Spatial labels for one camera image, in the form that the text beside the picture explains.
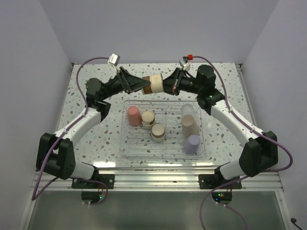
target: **white backdrop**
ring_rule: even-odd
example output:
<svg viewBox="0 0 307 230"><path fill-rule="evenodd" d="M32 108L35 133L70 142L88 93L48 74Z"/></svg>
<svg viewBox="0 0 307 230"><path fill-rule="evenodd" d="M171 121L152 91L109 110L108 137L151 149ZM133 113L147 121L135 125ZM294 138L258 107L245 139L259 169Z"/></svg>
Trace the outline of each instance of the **white backdrop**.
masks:
<svg viewBox="0 0 307 230"><path fill-rule="evenodd" d="M70 63L38 0L0 3L0 228L15 230L40 136L53 132Z"/></svg>
<svg viewBox="0 0 307 230"><path fill-rule="evenodd" d="M70 61L243 63L278 0L40 0Z"/></svg>
<svg viewBox="0 0 307 230"><path fill-rule="evenodd" d="M307 229L307 1L280 0L245 64L243 76L258 125L293 154L281 172L287 204ZM279 151L279 166L289 159Z"/></svg>

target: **terrazzo surface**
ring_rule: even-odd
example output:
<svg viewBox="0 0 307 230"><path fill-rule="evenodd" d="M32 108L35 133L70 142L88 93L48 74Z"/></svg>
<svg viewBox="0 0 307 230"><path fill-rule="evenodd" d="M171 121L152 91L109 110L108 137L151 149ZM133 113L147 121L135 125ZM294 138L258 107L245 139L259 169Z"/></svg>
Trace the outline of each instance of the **terrazzo surface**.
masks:
<svg viewBox="0 0 307 230"><path fill-rule="evenodd" d="M192 63L189 71L196 76L196 71L201 63ZM247 120L251 121L248 105L240 83L240 78L234 63L214 63L222 75L225 82L228 99L232 106L238 110ZM80 65L74 65L71 80L68 87L64 107L61 114L59 128L67 125L83 109L84 101L77 89L76 72ZM162 73L163 78L168 77L179 64L120 64L129 73L144 77L148 75ZM81 70L79 81L83 92L85 84L90 78L98 78L102 82L107 82L115 76L115 72L106 64L86 65ZM223 92L219 79L216 80L216 88ZM132 94L124 92L106 99L111 103L111 109L105 120L92 128L75 146L75 158L96 167L153 167L153 166L205 166L221 165L240 157L242 146L236 137L218 120L209 116L201 110L201 128L205 146L205 153L200 159L148 159L146 156L135 159L127 159L120 151L122 121L125 116L124 103L129 100L151 101L196 101L196 95L180 92L179 96L172 96L166 93L143 95L141 91Z"/></svg>

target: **dish rack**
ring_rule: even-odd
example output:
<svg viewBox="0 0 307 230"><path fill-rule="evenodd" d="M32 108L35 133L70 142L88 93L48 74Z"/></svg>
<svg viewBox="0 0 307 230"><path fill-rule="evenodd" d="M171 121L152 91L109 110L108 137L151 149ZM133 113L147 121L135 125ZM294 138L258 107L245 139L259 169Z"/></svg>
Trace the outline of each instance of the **dish rack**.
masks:
<svg viewBox="0 0 307 230"><path fill-rule="evenodd" d="M188 155L183 150L186 138L181 127L181 107L191 104L197 112L197 122L200 126L201 144L198 152ZM128 123L127 109L130 106L138 107L139 111L152 111L155 113L156 123L165 126L165 140L155 143L151 138L151 131L142 125L131 126ZM205 145L202 132L201 110L196 101L125 101L121 127L120 153L127 159L136 160L170 160L200 159L205 155Z"/></svg>

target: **red connector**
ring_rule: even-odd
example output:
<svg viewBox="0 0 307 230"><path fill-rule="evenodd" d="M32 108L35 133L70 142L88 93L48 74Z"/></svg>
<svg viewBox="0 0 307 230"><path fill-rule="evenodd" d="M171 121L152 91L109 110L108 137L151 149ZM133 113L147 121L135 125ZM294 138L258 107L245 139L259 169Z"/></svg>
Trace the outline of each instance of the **red connector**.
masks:
<svg viewBox="0 0 307 230"><path fill-rule="evenodd" d="M188 55L188 60L189 60L189 61L193 60L193 55L192 55L192 54L189 54L189 55Z"/></svg>

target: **pink cup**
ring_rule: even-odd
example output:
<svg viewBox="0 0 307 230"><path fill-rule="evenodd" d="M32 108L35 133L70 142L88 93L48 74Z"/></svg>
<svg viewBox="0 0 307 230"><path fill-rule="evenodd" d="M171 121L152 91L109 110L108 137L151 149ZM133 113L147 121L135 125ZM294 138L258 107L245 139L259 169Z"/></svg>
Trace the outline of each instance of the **pink cup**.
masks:
<svg viewBox="0 0 307 230"><path fill-rule="evenodd" d="M139 126L142 122L142 116L136 106L130 106L127 110L128 122L131 126Z"/></svg>

